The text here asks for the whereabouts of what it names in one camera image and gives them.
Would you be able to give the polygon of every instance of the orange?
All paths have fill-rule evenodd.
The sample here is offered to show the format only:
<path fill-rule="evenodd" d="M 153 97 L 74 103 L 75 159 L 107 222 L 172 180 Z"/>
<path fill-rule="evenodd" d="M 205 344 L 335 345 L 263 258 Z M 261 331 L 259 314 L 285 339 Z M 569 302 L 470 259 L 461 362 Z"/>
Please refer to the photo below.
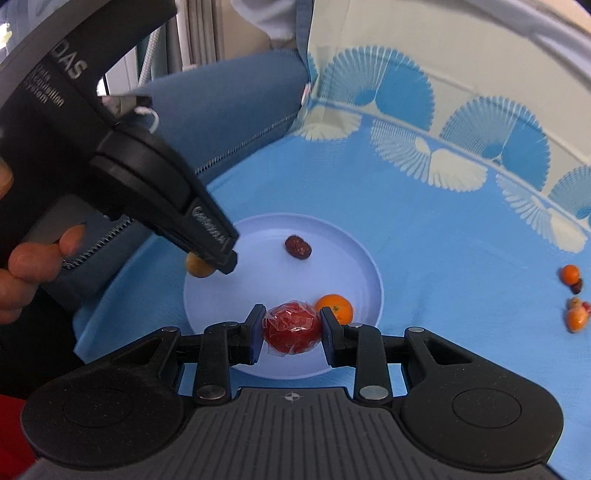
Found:
<path fill-rule="evenodd" d="M 216 271 L 215 267 L 192 252 L 185 259 L 185 267 L 192 276 L 197 278 L 206 278 Z"/>
<path fill-rule="evenodd" d="M 581 279 L 581 272 L 575 265 L 567 265 L 560 270 L 560 279 L 566 285 L 575 285 Z"/>
<path fill-rule="evenodd" d="M 573 308 L 566 314 L 566 326 L 573 333 L 583 330 L 588 321 L 589 314 L 584 307 Z"/>
<path fill-rule="evenodd" d="M 349 301 L 337 294 L 325 295 L 316 302 L 314 308 L 319 312 L 321 308 L 330 307 L 337 321 L 347 325 L 353 321 L 353 306 Z"/>

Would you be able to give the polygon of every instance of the small fruit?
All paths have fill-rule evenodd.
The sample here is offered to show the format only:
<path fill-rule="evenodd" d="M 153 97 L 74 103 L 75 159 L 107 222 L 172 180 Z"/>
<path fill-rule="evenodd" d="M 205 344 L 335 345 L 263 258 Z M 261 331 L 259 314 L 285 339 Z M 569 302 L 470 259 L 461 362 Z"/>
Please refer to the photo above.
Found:
<path fill-rule="evenodd" d="M 579 297 L 573 297 L 568 300 L 568 302 L 566 303 L 566 306 L 569 308 L 569 310 L 575 309 L 576 307 L 582 307 L 583 300 L 581 300 Z"/>
<path fill-rule="evenodd" d="M 578 295 L 579 293 L 581 293 L 581 290 L 583 290 L 583 279 L 580 278 L 576 284 L 571 285 L 569 288 L 574 295 Z"/>
<path fill-rule="evenodd" d="M 215 267 L 212 267 L 203 258 L 198 257 L 192 252 L 185 259 L 185 267 L 192 276 L 197 278 L 208 277 L 216 271 Z"/>
<path fill-rule="evenodd" d="M 341 325 L 348 325 L 353 321 L 353 306 L 340 295 L 325 295 L 316 302 L 314 308 L 319 312 L 324 307 L 330 307 L 337 321 Z"/>
<path fill-rule="evenodd" d="M 322 339 L 318 312 L 302 301 L 292 300 L 269 310 L 262 325 L 264 339 L 282 356 L 308 352 Z"/>
<path fill-rule="evenodd" d="M 306 260 L 312 254 L 312 247 L 297 235 L 291 235 L 285 240 L 285 249 L 298 260 Z"/>
<path fill-rule="evenodd" d="M 566 326 L 573 333 L 583 330 L 588 321 L 589 314 L 584 307 L 576 307 L 566 313 Z"/>
<path fill-rule="evenodd" d="M 567 265 L 560 270 L 560 279 L 565 285 L 575 285 L 581 279 L 581 272 L 576 265 Z"/>

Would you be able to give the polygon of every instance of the finger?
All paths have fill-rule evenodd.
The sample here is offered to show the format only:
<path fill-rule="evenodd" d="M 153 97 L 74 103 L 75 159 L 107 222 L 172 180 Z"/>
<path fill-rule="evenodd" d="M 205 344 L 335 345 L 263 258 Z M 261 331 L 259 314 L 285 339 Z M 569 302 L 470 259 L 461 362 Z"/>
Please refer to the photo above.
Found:
<path fill-rule="evenodd" d="M 17 320 L 22 313 L 22 309 L 0 310 L 0 325 L 8 325 Z"/>
<path fill-rule="evenodd" d="M 8 259 L 8 270 L 16 278 L 29 283 L 54 280 L 61 269 L 61 251 L 56 244 L 24 243 L 17 246 Z"/>
<path fill-rule="evenodd" d="M 8 190 L 12 187 L 12 182 L 14 182 L 14 177 L 10 167 L 0 158 L 0 199 L 8 193 Z"/>
<path fill-rule="evenodd" d="M 84 238 L 86 227 L 84 225 L 76 225 L 66 230 L 66 232 L 60 238 L 60 251 L 64 257 L 74 255 Z"/>
<path fill-rule="evenodd" d="M 29 305 L 37 285 L 13 277 L 8 270 L 0 270 L 0 310 L 17 310 Z"/>

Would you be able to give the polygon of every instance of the red tomato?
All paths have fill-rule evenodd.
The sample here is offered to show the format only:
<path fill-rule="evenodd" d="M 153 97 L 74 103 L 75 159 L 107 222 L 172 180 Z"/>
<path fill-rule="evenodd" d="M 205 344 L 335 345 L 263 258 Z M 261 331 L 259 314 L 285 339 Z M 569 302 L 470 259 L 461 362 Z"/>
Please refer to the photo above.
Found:
<path fill-rule="evenodd" d="M 263 321 L 265 340 L 284 355 L 312 350 L 322 338 L 318 312 L 301 301 L 292 300 L 269 310 Z"/>

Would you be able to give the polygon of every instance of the blue tablecloth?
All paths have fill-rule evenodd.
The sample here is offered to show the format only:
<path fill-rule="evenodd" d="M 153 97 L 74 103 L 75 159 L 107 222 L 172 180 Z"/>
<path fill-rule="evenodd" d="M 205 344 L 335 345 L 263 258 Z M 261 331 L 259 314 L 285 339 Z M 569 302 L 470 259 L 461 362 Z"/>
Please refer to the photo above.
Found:
<path fill-rule="evenodd" d="M 591 330 L 566 330 L 570 292 L 557 276 L 561 265 L 576 263 L 591 279 L 589 242 L 572 254 L 540 233 L 515 200 L 535 194 L 494 162 L 426 135 L 417 140 L 414 131 L 396 127 L 398 138 L 411 138 L 419 152 L 445 148 L 446 158 L 472 162 L 471 181 L 482 183 L 471 192 L 438 188 L 388 155 L 379 140 L 383 125 L 366 115 L 358 120 L 341 140 L 310 141 L 305 132 L 287 136 L 223 174 L 209 190 L 233 221 L 294 212 L 351 233 L 383 277 L 382 333 L 401 335 L 420 325 L 546 387 L 565 417 L 551 464 L 567 478 L 590 478 Z M 534 204 L 552 207 L 544 198 Z M 164 325 L 191 333 L 182 301 L 184 257 L 167 241 L 151 238 L 98 303 L 77 315 L 78 355 L 91 361 Z M 403 394 L 399 367 L 391 371 L 394 391 Z M 191 380 L 185 376 L 181 391 L 190 391 Z M 352 380 L 348 368 L 289 382 L 232 374 L 235 388 L 351 387 Z"/>

